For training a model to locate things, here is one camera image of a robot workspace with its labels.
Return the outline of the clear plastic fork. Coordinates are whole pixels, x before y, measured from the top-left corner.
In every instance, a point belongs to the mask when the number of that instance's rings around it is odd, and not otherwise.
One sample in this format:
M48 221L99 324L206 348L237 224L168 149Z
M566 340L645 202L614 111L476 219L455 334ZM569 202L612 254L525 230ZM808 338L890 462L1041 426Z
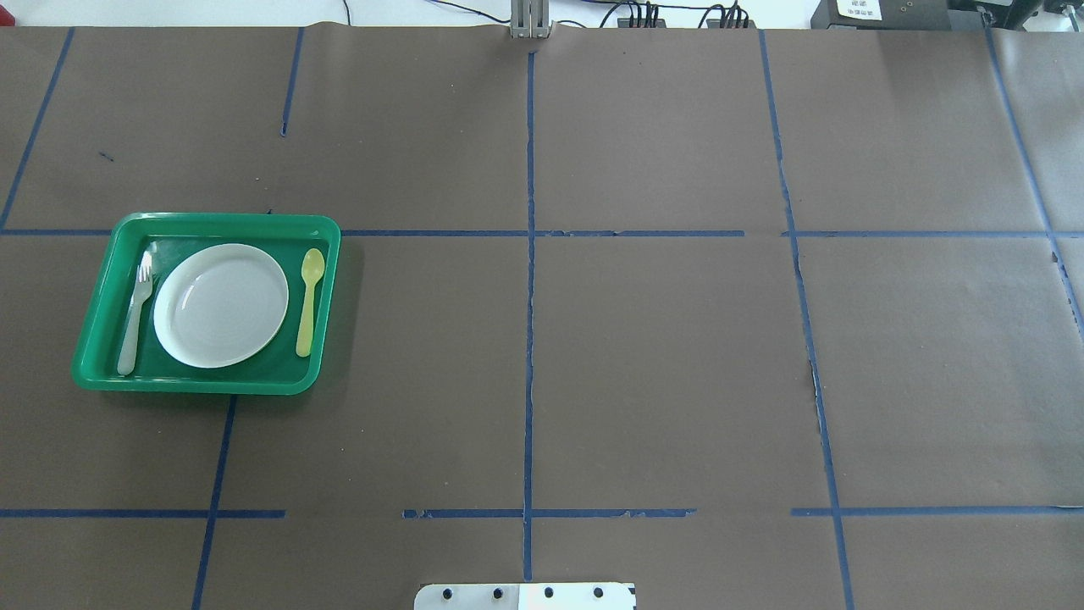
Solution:
M149 248L149 250L141 255L139 267L136 268L136 283L133 283L127 317L125 317L119 359L117 359L116 363L116 372L120 377L128 377L136 369L143 310L150 300L152 290L154 290L153 265L154 251Z

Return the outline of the brown paper table cover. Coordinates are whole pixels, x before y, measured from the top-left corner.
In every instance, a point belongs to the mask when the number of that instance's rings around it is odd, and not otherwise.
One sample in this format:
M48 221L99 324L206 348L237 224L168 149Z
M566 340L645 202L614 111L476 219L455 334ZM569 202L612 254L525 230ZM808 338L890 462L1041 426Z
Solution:
M233 389L113 384L221 230L340 237ZM1081 35L4 28L4 609L1080 609Z

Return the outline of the yellow plastic spoon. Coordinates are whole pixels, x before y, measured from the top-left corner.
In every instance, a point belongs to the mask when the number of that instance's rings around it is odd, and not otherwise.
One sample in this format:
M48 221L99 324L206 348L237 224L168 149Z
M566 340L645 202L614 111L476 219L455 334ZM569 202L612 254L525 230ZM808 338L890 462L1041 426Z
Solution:
M296 335L295 355L310 356L315 329L315 289L323 278L326 263L323 254L318 248L310 248L301 261L301 280L304 282L304 298L301 303L301 320Z

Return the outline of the white round plate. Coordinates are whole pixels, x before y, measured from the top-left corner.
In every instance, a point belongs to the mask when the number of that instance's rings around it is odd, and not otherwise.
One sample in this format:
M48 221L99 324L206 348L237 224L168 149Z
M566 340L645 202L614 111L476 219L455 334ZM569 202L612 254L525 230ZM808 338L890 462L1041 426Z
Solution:
M163 281L152 308L158 342L197 369L244 362L275 338L291 289L282 267L240 243L192 254Z

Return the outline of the green plastic tray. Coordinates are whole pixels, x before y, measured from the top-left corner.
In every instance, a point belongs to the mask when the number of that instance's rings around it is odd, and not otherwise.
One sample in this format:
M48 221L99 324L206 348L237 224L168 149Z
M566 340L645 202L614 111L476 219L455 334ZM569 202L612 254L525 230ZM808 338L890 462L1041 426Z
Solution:
M163 281L178 263L203 248L240 243L258 247L282 267L291 300L278 335L244 362L197 369L169 356L158 342L152 308ZM301 213L131 213L113 228L83 327L70 360L74 382L98 391L170 391L291 397L310 389L322 367L330 304L340 258L340 225L330 217ZM144 306L136 369L116 372L125 317L141 255L154 251L154 290ZM326 270L315 289L315 329L310 356L295 355L301 320L301 261L318 248Z

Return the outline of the black desktop box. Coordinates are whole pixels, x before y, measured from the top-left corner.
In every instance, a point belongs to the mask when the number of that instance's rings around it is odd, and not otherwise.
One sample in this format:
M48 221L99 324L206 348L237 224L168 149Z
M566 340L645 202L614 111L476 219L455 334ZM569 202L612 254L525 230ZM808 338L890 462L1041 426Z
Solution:
M818 1L812 30L949 31L946 1Z

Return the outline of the aluminium frame post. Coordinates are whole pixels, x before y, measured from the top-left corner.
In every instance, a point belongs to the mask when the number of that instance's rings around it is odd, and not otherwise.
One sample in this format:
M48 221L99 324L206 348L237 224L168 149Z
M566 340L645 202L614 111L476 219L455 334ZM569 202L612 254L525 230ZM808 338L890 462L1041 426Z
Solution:
M509 34L514 39L545 39L552 33L549 0L511 0Z

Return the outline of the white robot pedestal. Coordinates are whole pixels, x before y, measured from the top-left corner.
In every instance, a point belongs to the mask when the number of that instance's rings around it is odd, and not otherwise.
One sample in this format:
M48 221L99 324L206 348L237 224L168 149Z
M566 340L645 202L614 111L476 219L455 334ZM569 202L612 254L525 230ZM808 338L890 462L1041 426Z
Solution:
M636 609L635 585L620 582L430 584L414 609Z

